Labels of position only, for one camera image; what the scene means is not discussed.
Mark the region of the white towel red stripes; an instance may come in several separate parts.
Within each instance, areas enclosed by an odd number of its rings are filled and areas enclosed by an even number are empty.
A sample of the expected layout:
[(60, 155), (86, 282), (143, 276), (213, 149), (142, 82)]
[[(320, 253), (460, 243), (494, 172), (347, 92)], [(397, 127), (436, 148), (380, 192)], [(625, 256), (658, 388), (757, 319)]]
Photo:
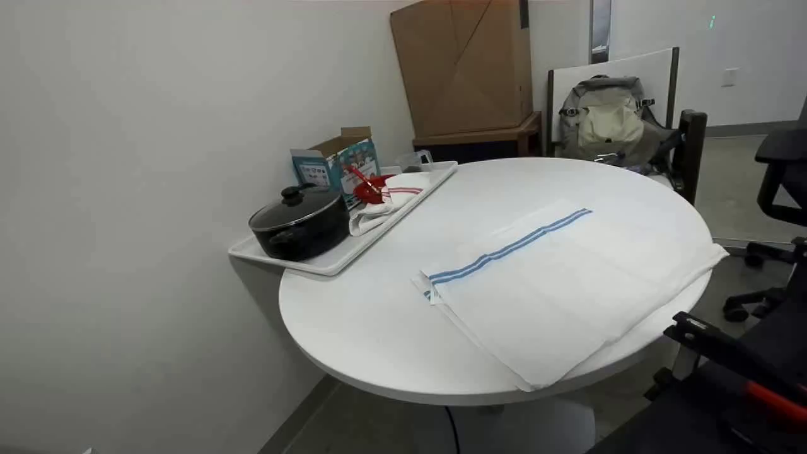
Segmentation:
[(383, 189), (382, 204), (363, 204), (360, 210), (351, 214), (349, 230), (351, 236), (363, 236), (387, 222), (396, 212), (403, 209), (412, 199), (432, 187), (427, 172), (398, 173), (387, 179)]

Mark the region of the clear plastic cup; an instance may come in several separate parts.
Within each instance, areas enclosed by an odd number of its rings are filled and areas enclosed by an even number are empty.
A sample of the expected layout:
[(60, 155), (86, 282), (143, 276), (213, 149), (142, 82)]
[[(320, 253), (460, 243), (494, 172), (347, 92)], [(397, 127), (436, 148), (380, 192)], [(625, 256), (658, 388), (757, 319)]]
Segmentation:
[(404, 153), (395, 162), (402, 173), (430, 172), (434, 163), (431, 152), (426, 149)]

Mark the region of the white tray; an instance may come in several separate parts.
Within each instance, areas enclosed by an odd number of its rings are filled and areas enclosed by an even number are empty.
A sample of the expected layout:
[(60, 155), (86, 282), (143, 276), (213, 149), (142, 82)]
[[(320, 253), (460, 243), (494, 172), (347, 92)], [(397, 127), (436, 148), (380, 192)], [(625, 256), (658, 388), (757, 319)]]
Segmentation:
[(234, 244), (228, 250), (228, 255), (237, 259), (257, 262), (265, 265), (278, 265), (279, 267), (303, 271), (318, 276), (335, 276), (347, 265), (355, 261), (365, 250), (378, 241), (385, 233), (391, 230), (401, 219), (406, 218), (409, 212), (425, 201), (436, 189), (451, 178), (459, 167), (456, 161), (441, 161), (424, 165), (429, 175), (429, 187), (420, 195), (407, 202), (398, 212), (387, 218), (379, 227), (375, 227), (363, 236), (348, 236), (336, 245), (334, 249), (321, 253), (311, 259), (303, 261), (288, 261), (269, 257), (260, 246), (257, 239), (250, 235), (248, 238)]

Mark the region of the black pot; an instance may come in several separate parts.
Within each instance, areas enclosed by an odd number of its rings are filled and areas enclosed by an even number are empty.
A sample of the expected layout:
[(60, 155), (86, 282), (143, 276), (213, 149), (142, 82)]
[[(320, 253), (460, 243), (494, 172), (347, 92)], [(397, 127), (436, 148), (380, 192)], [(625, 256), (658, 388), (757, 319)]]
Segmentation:
[(264, 219), (255, 213), (250, 229), (262, 250), (273, 259), (299, 262), (331, 250), (349, 236), (349, 213), (342, 207), (312, 214), (286, 223)]

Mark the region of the blue printed cardboard box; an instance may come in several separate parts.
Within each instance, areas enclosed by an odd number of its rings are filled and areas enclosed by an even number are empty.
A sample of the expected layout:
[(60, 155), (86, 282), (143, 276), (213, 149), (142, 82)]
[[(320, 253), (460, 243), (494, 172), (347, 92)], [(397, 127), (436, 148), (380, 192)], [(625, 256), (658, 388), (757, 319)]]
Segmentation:
[(290, 153), (300, 184), (311, 183), (340, 192), (349, 209), (363, 203), (354, 195), (354, 189), (363, 181), (349, 168), (365, 177), (381, 175), (370, 127), (343, 127), (337, 137), (310, 148), (292, 149)]

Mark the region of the black pot lid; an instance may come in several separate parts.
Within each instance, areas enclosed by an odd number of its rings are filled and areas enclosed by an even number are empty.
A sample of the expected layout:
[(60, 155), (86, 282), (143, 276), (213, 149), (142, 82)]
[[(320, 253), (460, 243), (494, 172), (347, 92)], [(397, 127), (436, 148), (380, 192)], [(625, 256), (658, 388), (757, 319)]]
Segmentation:
[(299, 224), (332, 206), (344, 207), (345, 201), (340, 192), (329, 187), (312, 183), (286, 187), (281, 198), (255, 212), (248, 225), (257, 231), (279, 230)]

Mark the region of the dark wooden side table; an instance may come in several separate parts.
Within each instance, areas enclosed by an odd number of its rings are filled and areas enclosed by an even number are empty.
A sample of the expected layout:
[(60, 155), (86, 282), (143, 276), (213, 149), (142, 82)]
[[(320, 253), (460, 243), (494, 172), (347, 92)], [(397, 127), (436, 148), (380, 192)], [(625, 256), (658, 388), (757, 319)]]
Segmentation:
[(537, 157), (542, 146), (542, 113), (533, 112), (517, 127), (418, 137), (416, 151), (427, 150), (435, 161), (459, 164), (493, 159)]

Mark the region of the large brown cardboard box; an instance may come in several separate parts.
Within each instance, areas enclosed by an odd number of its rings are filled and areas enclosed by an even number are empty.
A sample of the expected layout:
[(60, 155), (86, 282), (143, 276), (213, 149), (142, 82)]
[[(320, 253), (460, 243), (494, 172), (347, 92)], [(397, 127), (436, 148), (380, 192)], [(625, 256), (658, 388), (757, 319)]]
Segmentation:
[(517, 127), (532, 115), (528, 0), (421, 0), (390, 23), (416, 137)]

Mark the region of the white towel blue stripes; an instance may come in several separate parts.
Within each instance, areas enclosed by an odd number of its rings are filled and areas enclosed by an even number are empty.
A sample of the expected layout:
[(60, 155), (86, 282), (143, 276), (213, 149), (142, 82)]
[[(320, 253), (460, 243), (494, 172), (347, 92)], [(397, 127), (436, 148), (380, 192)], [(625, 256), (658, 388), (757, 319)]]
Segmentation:
[(728, 255), (559, 201), (473, 236), (412, 282), (523, 392), (565, 378)]

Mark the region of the grey backpack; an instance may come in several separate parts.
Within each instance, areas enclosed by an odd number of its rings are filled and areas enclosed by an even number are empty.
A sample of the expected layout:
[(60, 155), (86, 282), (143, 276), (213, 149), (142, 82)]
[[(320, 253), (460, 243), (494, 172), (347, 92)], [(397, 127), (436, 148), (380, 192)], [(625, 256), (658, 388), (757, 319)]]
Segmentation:
[(654, 104), (635, 76), (598, 74), (580, 81), (557, 112), (557, 156), (652, 173), (682, 142), (680, 131), (658, 123), (651, 111)]

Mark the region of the narrow window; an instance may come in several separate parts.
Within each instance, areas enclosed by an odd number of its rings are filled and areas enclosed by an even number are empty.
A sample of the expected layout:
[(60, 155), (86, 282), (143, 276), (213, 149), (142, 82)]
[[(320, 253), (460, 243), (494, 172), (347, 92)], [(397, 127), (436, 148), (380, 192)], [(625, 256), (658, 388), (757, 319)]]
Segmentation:
[(609, 60), (613, 0), (590, 0), (589, 63)]

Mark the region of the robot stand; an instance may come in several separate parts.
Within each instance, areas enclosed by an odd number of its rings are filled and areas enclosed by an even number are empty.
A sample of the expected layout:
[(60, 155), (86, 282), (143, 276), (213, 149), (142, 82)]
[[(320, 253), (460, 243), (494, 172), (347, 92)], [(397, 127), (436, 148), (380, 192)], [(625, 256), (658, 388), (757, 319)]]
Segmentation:
[(685, 353), (683, 373), (662, 368), (647, 405), (587, 454), (807, 454), (807, 265), (793, 272), (784, 301), (738, 338), (721, 332), (721, 299), (741, 278), (735, 259), (719, 265), (690, 310), (666, 328)]

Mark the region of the black office chair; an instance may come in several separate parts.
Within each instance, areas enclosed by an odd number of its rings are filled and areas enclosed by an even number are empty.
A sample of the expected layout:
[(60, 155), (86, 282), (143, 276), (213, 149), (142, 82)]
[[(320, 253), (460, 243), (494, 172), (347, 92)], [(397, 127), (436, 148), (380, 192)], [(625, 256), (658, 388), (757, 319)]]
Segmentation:
[[(769, 218), (807, 228), (807, 96), (794, 129), (770, 133), (755, 161), (767, 166), (756, 199)], [(784, 287), (730, 296), (723, 304), (726, 321), (740, 323), (752, 315), (763, 319), (787, 297), (807, 296), (807, 236), (792, 239), (792, 249), (749, 242), (743, 252), (747, 267), (760, 269), (766, 261), (792, 265)]]

